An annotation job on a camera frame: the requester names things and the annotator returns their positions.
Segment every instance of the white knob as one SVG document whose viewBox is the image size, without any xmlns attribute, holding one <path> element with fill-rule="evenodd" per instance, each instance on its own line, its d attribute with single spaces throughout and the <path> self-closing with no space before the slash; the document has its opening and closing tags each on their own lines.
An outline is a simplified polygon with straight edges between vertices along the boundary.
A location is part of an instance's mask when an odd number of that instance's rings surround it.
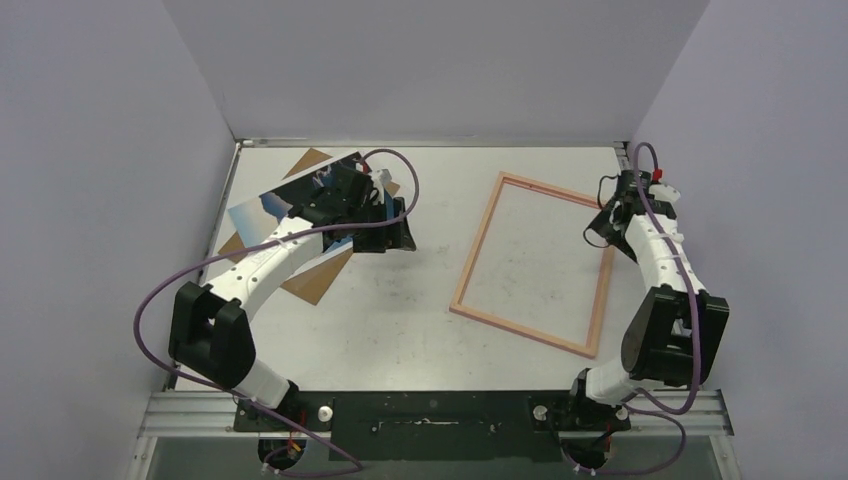
<svg viewBox="0 0 848 480">
<path fill-rule="evenodd" d="M 323 406 L 318 409 L 318 420 L 329 422 L 333 418 L 333 409 L 328 406 Z"/>
<path fill-rule="evenodd" d="M 544 422 L 548 418 L 548 409 L 544 405 L 536 405 L 533 409 L 533 418 L 540 422 Z"/>
</svg>

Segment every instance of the cable clip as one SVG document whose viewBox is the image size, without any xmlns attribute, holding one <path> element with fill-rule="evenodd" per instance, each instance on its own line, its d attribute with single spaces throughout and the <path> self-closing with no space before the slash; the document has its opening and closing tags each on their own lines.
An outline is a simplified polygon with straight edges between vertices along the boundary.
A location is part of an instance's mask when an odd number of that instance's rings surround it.
<svg viewBox="0 0 848 480">
<path fill-rule="evenodd" d="M 667 255 L 667 256 L 665 256 L 665 257 L 657 257 L 657 258 L 656 258 L 656 260 L 657 260 L 657 261 L 660 261 L 660 260 L 674 260 L 675 258 L 679 258 L 679 259 L 684 260 L 684 261 L 686 260 L 686 257 L 684 257 L 683 255 Z"/>
</svg>

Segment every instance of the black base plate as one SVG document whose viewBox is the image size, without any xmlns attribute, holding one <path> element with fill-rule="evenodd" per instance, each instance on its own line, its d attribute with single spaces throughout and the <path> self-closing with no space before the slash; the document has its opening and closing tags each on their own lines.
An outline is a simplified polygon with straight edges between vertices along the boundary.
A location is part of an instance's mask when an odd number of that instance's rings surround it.
<svg viewBox="0 0 848 480">
<path fill-rule="evenodd" d="M 297 400 L 307 428 L 332 431 L 333 443 L 361 460 L 562 461 L 550 427 L 536 421 L 532 410 L 541 400 L 552 407 L 565 405 L 567 391 L 300 392 Z M 333 409 L 329 423 L 318 420 L 324 405 Z M 243 405 L 233 428 L 289 431 Z M 335 453 L 330 459 L 342 460 Z"/>
</svg>

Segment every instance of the cardboard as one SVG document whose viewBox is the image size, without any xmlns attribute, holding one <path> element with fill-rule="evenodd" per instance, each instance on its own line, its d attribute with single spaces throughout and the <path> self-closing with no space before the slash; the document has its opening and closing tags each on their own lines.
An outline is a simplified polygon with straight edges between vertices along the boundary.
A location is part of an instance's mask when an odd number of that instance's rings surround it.
<svg viewBox="0 0 848 480">
<path fill-rule="evenodd" d="M 295 163 L 291 170 L 286 173 L 283 179 L 313 167 L 330 158 L 332 158 L 331 155 L 327 155 L 324 152 L 310 148 L 303 154 L 302 157 L 300 157 L 300 160 Z M 392 196 L 395 196 L 398 190 L 400 190 L 400 186 L 394 182 L 386 186 L 386 191 Z M 241 237 L 239 237 L 238 232 L 236 232 L 224 243 L 221 249 L 218 250 L 218 253 L 225 254 L 241 250 L 243 248 L 244 242 L 242 242 Z M 342 271 L 342 268 L 344 268 L 352 255 L 352 250 L 345 251 L 331 259 L 328 259 L 320 265 L 316 265 L 305 272 L 289 278 L 280 285 L 280 288 L 312 305 L 318 305 L 318 302 L 320 302 L 324 294 L 327 293 L 330 285 L 333 284 L 333 281 L 335 281 L 336 277 Z M 230 257 L 230 259 L 234 263 L 238 263 L 245 256 L 246 255 L 236 255 Z"/>
</svg>

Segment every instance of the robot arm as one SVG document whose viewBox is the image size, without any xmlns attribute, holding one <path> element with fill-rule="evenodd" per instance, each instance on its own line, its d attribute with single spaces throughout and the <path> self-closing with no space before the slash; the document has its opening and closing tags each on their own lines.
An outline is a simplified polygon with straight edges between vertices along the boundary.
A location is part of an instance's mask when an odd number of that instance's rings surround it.
<svg viewBox="0 0 848 480">
<path fill-rule="evenodd" d="M 382 228 L 282 239 L 317 226 L 379 222 L 400 215 L 404 200 L 384 193 L 389 180 L 385 170 L 366 174 L 335 167 L 332 183 L 294 205 L 263 242 L 280 245 L 249 254 L 203 286 L 183 285 L 174 301 L 171 358 L 224 389 L 285 413 L 297 386 L 257 358 L 250 319 L 281 283 L 341 238 L 353 236 L 354 252 L 415 250 L 415 242 L 405 220 Z"/>
<path fill-rule="evenodd" d="M 659 233 L 642 204 L 636 181 L 648 193 L 652 211 L 664 233 Z M 679 194 L 643 172 L 618 178 L 616 192 L 590 223 L 589 229 L 635 261 L 647 293 L 621 344 L 620 358 L 581 373 L 578 394 L 597 404 L 623 404 L 636 389 L 679 387 L 692 382 L 694 366 L 691 315 L 687 287 L 675 257 L 681 261 L 696 292 L 700 318 L 701 375 L 709 375 L 729 310 L 723 298 L 707 293 L 683 252 L 673 203 Z M 674 245 L 672 252 L 666 238 Z"/>
</svg>

